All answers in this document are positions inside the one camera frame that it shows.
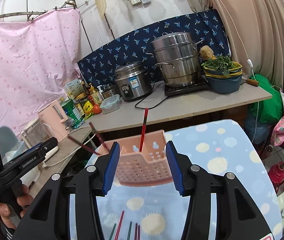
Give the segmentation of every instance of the wooden knife handle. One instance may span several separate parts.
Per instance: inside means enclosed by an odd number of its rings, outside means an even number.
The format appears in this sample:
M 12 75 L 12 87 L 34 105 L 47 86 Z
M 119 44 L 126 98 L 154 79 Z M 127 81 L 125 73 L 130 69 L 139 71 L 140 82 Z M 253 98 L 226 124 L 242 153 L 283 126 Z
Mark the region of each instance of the wooden knife handle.
M 250 84 L 252 86 L 255 86 L 255 87 L 258 87 L 260 85 L 260 83 L 257 80 L 254 80 L 254 79 L 247 79 L 246 83 Z

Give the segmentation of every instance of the green leafy vegetable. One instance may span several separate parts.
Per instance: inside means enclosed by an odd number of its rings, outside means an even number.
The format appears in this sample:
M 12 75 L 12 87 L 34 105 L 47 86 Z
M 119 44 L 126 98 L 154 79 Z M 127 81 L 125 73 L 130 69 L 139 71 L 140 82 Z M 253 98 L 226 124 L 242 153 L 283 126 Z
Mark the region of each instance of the green leafy vegetable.
M 235 68 L 234 63 L 228 56 L 217 56 L 216 59 L 209 58 L 202 66 L 212 70 L 222 71 L 224 76 L 228 76 L 229 70 Z

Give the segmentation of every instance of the blue tablecloth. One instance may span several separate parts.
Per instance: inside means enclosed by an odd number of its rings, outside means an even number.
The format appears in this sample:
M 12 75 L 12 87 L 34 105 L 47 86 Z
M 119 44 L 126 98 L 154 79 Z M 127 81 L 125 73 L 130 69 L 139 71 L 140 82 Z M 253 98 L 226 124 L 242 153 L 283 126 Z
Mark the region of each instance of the blue tablecloth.
M 165 133 L 177 151 L 187 155 L 193 164 L 209 173 L 224 175 L 233 172 L 249 192 L 264 215 L 275 240 L 282 237 L 282 218 L 274 188 L 266 170 L 248 137 L 232 120 L 222 120 L 191 126 Z M 96 161 L 92 156 L 87 165 Z M 71 239 L 77 239 L 75 230 L 75 196 L 71 196 Z M 209 239 L 215 240 L 216 195 L 211 194 L 211 225 Z M 141 224 L 143 240 L 181 239 L 189 197 L 181 197 L 173 183 L 151 187 L 121 186 L 114 180 L 106 197 L 97 198 L 100 220 L 105 239 L 108 239 L 114 223 L 119 222 L 125 210 L 120 239 L 126 239 L 130 221 Z

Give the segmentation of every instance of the red and white sticker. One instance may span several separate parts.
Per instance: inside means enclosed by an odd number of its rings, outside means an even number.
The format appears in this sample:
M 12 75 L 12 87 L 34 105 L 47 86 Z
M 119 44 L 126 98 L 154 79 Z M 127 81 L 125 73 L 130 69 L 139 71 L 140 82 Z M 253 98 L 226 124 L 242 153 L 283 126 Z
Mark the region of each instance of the red and white sticker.
M 272 233 L 269 233 L 267 236 L 262 237 L 260 240 L 274 240 Z

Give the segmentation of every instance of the red chopstick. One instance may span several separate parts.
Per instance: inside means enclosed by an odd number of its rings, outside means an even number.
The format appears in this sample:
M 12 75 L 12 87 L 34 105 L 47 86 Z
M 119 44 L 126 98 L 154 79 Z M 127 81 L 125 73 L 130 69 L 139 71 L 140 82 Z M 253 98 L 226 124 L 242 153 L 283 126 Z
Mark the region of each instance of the red chopstick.
M 117 228 L 117 230 L 116 230 L 116 234 L 115 234 L 114 240 L 118 240 L 118 238 L 119 238 L 120 229 L 121 229 L 121 224 L 122 224 L 122 220 L 123 220 L 123 215 L 124 215 L 124 210 L 122 211 L 121 218 L 120 218 L 120 222 L 119 222 L 118 228 Z
M 148 113 L 149 113 L 149 109 L 145 108 L 144 120 L 143 120 L 143 126 L 142 126 L 141 142 L 140 142 L 140 149 L 139 149 L 140 152 L 142 152 L 142 146 L 143 146 L 143 141 L 144 141 L 144 136 L 145 136 L 145 129 L 146 129 L 146 120 L 147 120 L 147 114 Z
M 100 153 L 97 153 L 95 150 L 91 149 L 89 146 L 84 145 L 83 143 L 80 143 L 78 140 L 74 139 L 72 136 L 67 136 L 71 141 L 74 141 L 77 145 L 81 146 L 83 149 L 87 150 L 88 152 L 95 153 L 97 155 L 101 155 Z
M 140 233 L 140 225 L 138 226 L 138 240 L 140 240 L 140 235 L 141 235 L 141 233 Z
M 134 240 L 138 240 L 138 223 L 135 223 Z
M 108 153 L 110 153 L 110 149 L 107 147 L 101 136 L 99 135 L 97 129 L 93 126 L 92 122 L 89 122 L 90 127 L 92 128 L 93 132 L 96 134 L 97 138 L 99 139 L 100 143 L 103 145 L 105 150 L 107 150 Z

